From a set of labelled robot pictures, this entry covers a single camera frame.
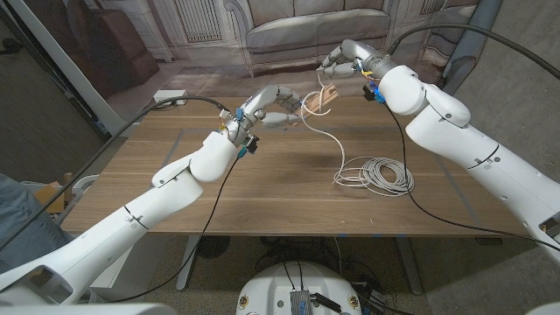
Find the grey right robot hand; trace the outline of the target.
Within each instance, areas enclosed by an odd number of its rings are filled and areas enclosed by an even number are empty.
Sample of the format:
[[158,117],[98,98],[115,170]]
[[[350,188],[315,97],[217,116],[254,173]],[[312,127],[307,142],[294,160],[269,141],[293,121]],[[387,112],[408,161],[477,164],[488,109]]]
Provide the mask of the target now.
[[327,54],[316,71],[327,78],[347,78],[364,71],[382,79],[394,67],[396,63],[387,54],[362,42],[345,39]]

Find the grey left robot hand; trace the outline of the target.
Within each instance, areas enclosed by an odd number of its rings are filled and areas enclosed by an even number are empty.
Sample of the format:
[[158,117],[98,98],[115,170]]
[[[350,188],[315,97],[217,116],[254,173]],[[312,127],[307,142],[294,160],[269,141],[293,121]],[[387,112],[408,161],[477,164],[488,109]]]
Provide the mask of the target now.
[[266,128],[281,128],[301,121],[298,111],[303,98],[292,89],[268,85],[251,95],[241,106],[242,115],[234,115],[218,132],[239,147],[258,122]]

